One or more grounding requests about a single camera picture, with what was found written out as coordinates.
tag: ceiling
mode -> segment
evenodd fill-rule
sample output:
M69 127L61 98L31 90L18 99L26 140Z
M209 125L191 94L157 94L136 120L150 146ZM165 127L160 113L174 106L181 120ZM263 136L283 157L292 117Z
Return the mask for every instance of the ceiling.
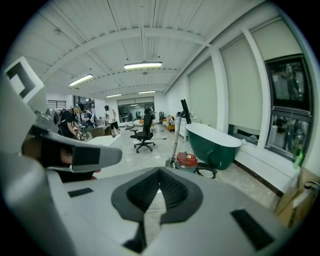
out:
M51 0L25 25L5 67L24 56L47 90L61 94L163 93L217 31L262 1ZM125 71L142 61L163 65ZM86 74L93 79L69 86Z

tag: black rubber pad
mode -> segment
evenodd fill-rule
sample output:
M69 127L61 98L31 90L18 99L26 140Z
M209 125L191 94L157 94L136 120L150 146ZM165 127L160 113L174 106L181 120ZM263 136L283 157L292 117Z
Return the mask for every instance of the black rubber pad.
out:
M245 209L234 210L231 215L257 251L274 241Z
M68 194L69 194L69 196L71 198L74 198L74 197L78 197L78 196L82 196L82 195L88 194L90 192L93 192L93 190L91 188L87 187L87 188L82 188L82 189L70 191L70 192L68 192Z

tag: fluorescent light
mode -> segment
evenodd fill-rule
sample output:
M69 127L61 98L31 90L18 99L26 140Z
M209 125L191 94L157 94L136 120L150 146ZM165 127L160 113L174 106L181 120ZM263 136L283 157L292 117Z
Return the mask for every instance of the fluorescent light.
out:
M149 91L140 91L138 94L150 94L150 93L155 93L155 90L149 90Z
M83 81L85 81L87 79L93 78L93 77L94 76L92 74L87 74L86 76L78 79L77 81L74 81L74 82L70 83L69 86L75 86L75 85L77 85L77 84L79 84L79 83L81 83L81 82L83 82Z
M161 67L161 66L162 66L161 61L154 61L154 62L138 62L138 63L125 64L124 68L126 70L129 70L129 69L137 69L137 68L154 68L154 67Z
M109 95L109 96L105 96L106 98L110 98L110 97L116 97L116 96L121 96L122 94L114 94L114 95Z

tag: roller blind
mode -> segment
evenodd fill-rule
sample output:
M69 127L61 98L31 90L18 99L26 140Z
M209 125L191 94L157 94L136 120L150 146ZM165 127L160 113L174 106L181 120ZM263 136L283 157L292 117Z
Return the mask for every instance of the roller blind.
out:
M252 35L265 61L302 53L297 40L283 20L264 26Z
M148 103L148 102L154 102L154 97L135 98L135 103Z
M135 98L127 98L127 99L118 99L118 106L127 105L127 104L135 104Z
M189 75L189 89L189 110L200 123L217 128L217 86L211 59Z
M229 124L260 131L262 88L254 54L245 37L221 51L229 89Z

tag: freestanding bathtub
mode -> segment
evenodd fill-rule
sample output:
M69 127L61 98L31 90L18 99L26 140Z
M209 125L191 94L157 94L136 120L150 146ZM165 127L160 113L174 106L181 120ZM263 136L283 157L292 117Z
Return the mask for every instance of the freestanding bathtub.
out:
M241 141L202 123L186 125L195 156L218 170L227 169L242 145Z

